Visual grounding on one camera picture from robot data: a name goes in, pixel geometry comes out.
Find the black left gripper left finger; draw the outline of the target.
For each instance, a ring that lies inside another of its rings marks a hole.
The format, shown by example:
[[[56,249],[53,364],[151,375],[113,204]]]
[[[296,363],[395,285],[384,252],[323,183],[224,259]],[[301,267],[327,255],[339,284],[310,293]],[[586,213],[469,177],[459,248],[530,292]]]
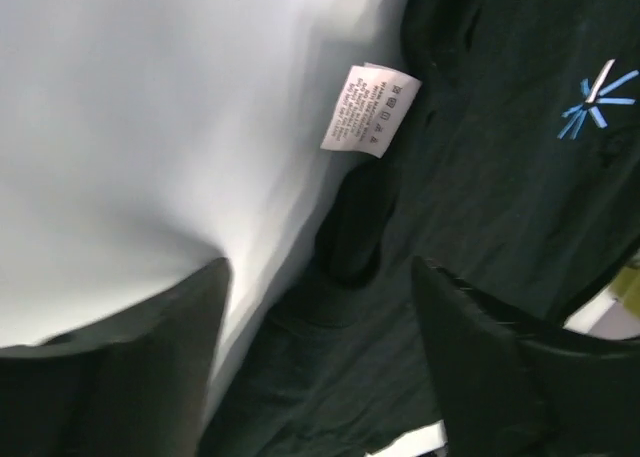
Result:
[[[1,351],[4,456],[193,456],[230,266],[37,346]]]

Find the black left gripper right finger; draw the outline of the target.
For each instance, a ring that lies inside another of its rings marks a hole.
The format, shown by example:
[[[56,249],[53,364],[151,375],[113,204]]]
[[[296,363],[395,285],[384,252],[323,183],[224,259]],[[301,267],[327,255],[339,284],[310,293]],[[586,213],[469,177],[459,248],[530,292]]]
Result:
[[[415,259],[412,297],[452,456],[635,456],[639,341],[563,329]]]

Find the black t shirt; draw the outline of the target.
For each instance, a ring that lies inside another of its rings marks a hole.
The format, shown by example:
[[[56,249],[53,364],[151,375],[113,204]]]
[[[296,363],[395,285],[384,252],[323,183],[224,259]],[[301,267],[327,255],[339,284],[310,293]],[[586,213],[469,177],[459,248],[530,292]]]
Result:
[[[639,0],[408,0],[401,43],[421,90],[345,176],[202,456],[365,456],[444,428],[415,259],[565,329],[639,249]]]

